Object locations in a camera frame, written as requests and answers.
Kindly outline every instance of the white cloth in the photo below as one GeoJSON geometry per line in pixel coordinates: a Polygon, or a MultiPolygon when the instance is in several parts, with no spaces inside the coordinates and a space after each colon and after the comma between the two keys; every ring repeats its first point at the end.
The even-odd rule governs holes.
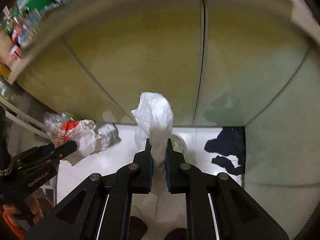
{"type": "Polygon", "coordinates": [[[150,138],[153,158],[151,193],[158,197],[155,219],[161,222],[175,221],[185,208],[185,202],[184,195],[171,195],[166,184],[164,160],[173,122],[170,104],[158,93],[144,92],[141,94],[138,108],[131,113],[138,124],[135,133],[138,149],[144,149],[146,139],[150,138]]]}

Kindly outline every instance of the orange object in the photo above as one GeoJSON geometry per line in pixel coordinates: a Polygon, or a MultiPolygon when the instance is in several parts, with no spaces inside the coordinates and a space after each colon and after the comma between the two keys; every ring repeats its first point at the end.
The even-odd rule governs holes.
{"type": "Polygon", "coordinates": [[[60,127],[60,129],[63,131],[69,131],[69,130],[75,128],[78,124],[79,124],[79,121],[68,121],[68,122],[64,123],[60,127]]]}
{"type": "Polygon", "coordinates": [[[3,219],[4,221],[9,225],[9,227],[11,228],[11,230],[15,233],[15,235],[20,239],[23,240],[24,239],[24,234],[26,233],[24,230],[20,229],[20,228],[16,228],[15,226],[13,226],[9,220],[8,220],[8,216],[6,214],[6,212],[3,212],[3,219]]]}
{"type": "Polygon", "coordinates": [[[11,70],[6,65],[0,64],[0,75],[1,76],[3,76],[5,79],[7,79],[9,77],[10,73],[11,73],[11,70]]]}

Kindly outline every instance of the white surface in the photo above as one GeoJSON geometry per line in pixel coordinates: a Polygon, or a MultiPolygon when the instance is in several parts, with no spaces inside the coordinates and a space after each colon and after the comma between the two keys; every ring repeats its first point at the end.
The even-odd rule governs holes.
{"type": "Polygon", "coordinates": [[[320,44],[320,26],[304,0],[290,0],[292,3],[291,22],[305,31],[320,44]]]}
{"type": "MultiPolygon", "coordinates": [[[[119,136],[122,141],[110,149],[94,154],[81,160],[75,166],[71,166],[67,161],[61,161],[58,172],[57,201],[60,202],[76,186],[78,186],[90,174],[97,172],[102,176],[115,173],[119,168],[131,163],[134,154],[138,152],[134,141],[134,125],[117,125],[119,136]]],[[[216,154],[208,153],[204,150],[204,145],[209,139],[214,139],[220,133],[221,128],[173,128],[173,133],[180,135],[187,145],[186,161],[198,166],[203,172],[209,174],[218,174],[226,172],[211,163],[211,159],[216,154]]],[[[238,183],[241,183],[240,176],[233,176],[238,183]]],[[[185,200],[183,195],[172,195],[172,197],[185,200]]],[[[175,222],[160,223],[154,218],[154,211],[157,197],[153,194],[138,195],[134,194],[132,198],[132,215],[140,217],[148,226],[148,231],[143,239],[164,239],[164,237],[173,229],[186,227],[186,215],[181,213],[175,222]]]]}
{"type": "Polygon", "coordinates": [[[30,117],[29,115],[27,115],[26,113],[22,112],[20,109],[16,108],[14,105],[12,105],[7,100],[5,100],[2,96],[0,96],[0,102],[1,102],[1,104],[4,104],[10,110],[12,110],[16,114],[18,114],[19,116],[24,118],[26,121],[31,122],[34,125],[36,125],[37,127],[45,130],[45,125],[43,123],[37,121],[36,119],[34,119],[34,118],[30,117]]]}
{"type": "Polygon", "coordinates": [[[44,138],[50,139],[50,136],[47,135],[46,133],[40,131],[37,128],[34,128],[33,126],[31,126],[30,124],[27,124],[26,122],[24,122],[23,120],[15,117],[13,114],[10,114],[7,110],[5,110],[5,116],[8,117],[10,120],[14,121],[15,123],[17,123],[18,125],[21,125],[22,127],[28,129],[31,132],[34,132],[44,138]]]}
{"type": "Polygon", "coordinates": [[[245,183],[244,189],[276,220],[290,239],[300,232],[320,199],[320,187],[268,187],[245,183]]]}

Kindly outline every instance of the plastic bag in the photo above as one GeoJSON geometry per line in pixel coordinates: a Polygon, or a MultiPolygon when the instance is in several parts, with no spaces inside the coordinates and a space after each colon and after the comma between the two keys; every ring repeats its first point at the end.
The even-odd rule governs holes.
{"type": "Polygon", "coordinates": [[[90,154],[105,151],[121,141],[118,129],[113,124],[107,123],[96,132],[94,121],[72,121],[70,119],[72,117],[66,114],[46,113],[44,123],[55,147],[70,140],[77,143],[77,150],[66,157],[72,165],[90,154]]]}
{"type": "Polygon", "coordinates": [[[156,195],[154,217],[159,222],[174,222],[185,212],[184,195],[172,195],[168,192],[165,170],[165,152],[168,139],[175,138],[176,145],[186,152],[183,139],[172,136],[173,112],[170,104],[158,93],[144,92],[141,94],[138,108],[131,111],[138,124],[135,142],[138,149],[142,148],[150,138],[153,159],[153,175],[151,193],[156,195]]]}
{"type": "Polygon", "coordinates": [[[0,96],[14,105],[18,95],[13,87],[3,77],[0,77],[0,96]]]}

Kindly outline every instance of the black cloth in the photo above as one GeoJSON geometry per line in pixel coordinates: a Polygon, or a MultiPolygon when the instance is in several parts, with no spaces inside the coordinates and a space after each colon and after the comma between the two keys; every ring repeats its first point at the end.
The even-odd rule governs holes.
{"type": "Polygon", "coordinates": [[[187,229],[176,228],[167,234],[164,240],[187,240],[187,229]]]}
{"type": "Polygon", "coordinates": [[[147,225],[140,218],[130,217],[129,240],[140,240],[147,230],[147,225]]]}
{"type": "Polygon", "coordinates": [[[219,153],[223,156],[235,155],[239,167],[223,156],[217,156],[211,163],[225,168],[229,174],[240,175],[245,170],[245,131],[244,127],[223,127],[216,139],[208,140],[204,150],[210,153],[219,153]]]}

